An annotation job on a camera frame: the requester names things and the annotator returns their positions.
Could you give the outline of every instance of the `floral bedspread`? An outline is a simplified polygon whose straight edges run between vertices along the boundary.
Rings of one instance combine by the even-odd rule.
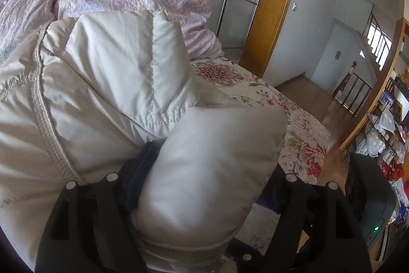
[[[330,132],[320,122],[256,75],[226,58],[196,59],[191,65],[199,79],[215,85],[239,103],[281,106],[286,111],[288,126],[279,164],[286,173],[316,184],[330,139]],[[254,203],[236,238],[264,255],[279,218],[275,212]],[[236,264],[223,256],[215,273],[236,273]]]
[[[256,75],[226,58],[205,58],[191,62],[200,79],[245,105],[279,105],[287,113],[288,126],[279,164],[286,173],[316,184],[324,164],[330,132],[295,102]]]

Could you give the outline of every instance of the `jacket seam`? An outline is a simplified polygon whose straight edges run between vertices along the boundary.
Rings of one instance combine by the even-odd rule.
[[[27,83],[29,83],[30,81],[32,81],[33,79],[34,79],[34,76],[33,76],[32,73],[31,73],[31,74],[29,74],[29,75],[24,76],[23,78],[21,78],[21,79],[19,79],[19,80],[13,81],[13,82],[11,83],[11,85],[9,86],[9,88],[5,89],[5,90],[3,91],[3,93],[0,95],[0,102],[3,102],[3,101],[6,99],[7,95],[9,95],[9,93],[10,93],[15,87],[21,86],[21,85],[24,85],[24,84],[27,84]]]
[[[167,122],[168,123],[174,123],[177,120],[179,120],[179,118],[181,117],[181,113],[184,113],[186,110],[188,110],[191,107],[194,107],[196,104],[195,103],[191,103],[188,105],[184,105],[182,107],[176,108],[174,109],[172,112],[158,112],[154,115],[152,114],[133,114],[131,117],[133,119],[135,118],[140,118],[140,123],[142,123],[144,126],[145,125],[163,125],[164,122],[163,121],[158,121],[158,122],[149,122],[149,121],[144,121],[144,119],[147,119],[149,117],[152,118],[157,118],[162,117],[162,118],[167,118]]]
[[[152,17],[151,17],[151,19],[152,19],[152,31],[151,31],[151,40],[152,40],[152,46],[151,46],[151,50],[152,50],[152,60],[151,60],[151,91],[152,91],[152,97],[151,97],[151,105],[150,105],[150,113],[151,112],[153,112],[153,102],[154,102],[154,99],[155,99],[155,88],[153,87],[153,58],[155,57],[155,55],[154,55],[154,51],[153,51],[153,43],[154,43],[154,41],[153,41],[153,29],[154,29],[154,14],[152,13],[151,14],[152,15]]]
[[[11,205],[17,203],[18,201],[26,199],[26,195],[19,195],[17,197],[13,197],[11,199],[5,199],[3,202],[0,204],[0,212],[5,210],[7,207],[10,207]]]
[[[61,176],[67,181],[75,180],[79,185],[85,184],[84,180],[74,169],[71,162],[69,161],[67,155],[65,154],[61,143],[59,142],[57,135],[55,133],[52,120],[46,108],[46,102],[42,94],[41,89],[41,74],[42,74],[42,61],[40,57],[40,46],[42,40],[46,34],[48,24],[45,25],[39,34],[36,47],[33,52],[33,61],[35,64],[35,71],[33,74],[33,81],[31,87],[31,100],[33,103],[34,114],[36,115],[38,121],[38,127],[44,139],[46,146],[48,147],[48,152],[50,153],[54,164]]]

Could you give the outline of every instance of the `wooden floor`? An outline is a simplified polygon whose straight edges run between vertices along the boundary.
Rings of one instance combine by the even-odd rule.
[[[332,96],[325,92],[310,79],[301,75],[291,81],[276,87],[281,93],[297,103],[306,112],[320,121],[330,132],[330,144],[325,157],[324,166],[318,178],[318,185],[325,185],[335,181],[345,193],[345,181],[348,174],[349,160],[339,150],[339,139],[352,121],[353,116]],[[301,244],[308,238],[305,234]],[[369,251],[372,259],[376,260],[381,246],[381,239]]]

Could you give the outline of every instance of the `window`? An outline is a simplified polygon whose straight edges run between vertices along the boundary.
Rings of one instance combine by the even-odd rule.
[[[367,37],[368,44],[372,47],[372,53],[376,56],[376,62],[379,64],[380,70],[382,70],[392,47],[392,40],[374,24],[369,27]]]

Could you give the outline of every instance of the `metal bolt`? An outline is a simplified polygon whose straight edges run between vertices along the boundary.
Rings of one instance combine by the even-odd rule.
[[[117,173],[110,173],[106,176],[106,179],[108,182],[113,182],[118,179],[118,174]]]
[[[337,190],[337,189],[338,189],[338,184],[335,183],[335,182],[329,182],[329,183],[328,183],[328,187],[329,187],[331,190]]]
[[[75,183],[73,180],[69,181],[69,182],[65,185],[65,188],[66,188],[67,190],[72,190],[72,189],[75,188],[75,187],[76,187],[76,183]]]
[[[245,255],[243,255],[243,260],[245,260],[245,261],[252,260],[252,256],[251,256],[251,254],[246,253]]]
[[[294,183],[297,181],[297,176],[295,176],[294,174],[287,174],[286,180],[287,182]]]

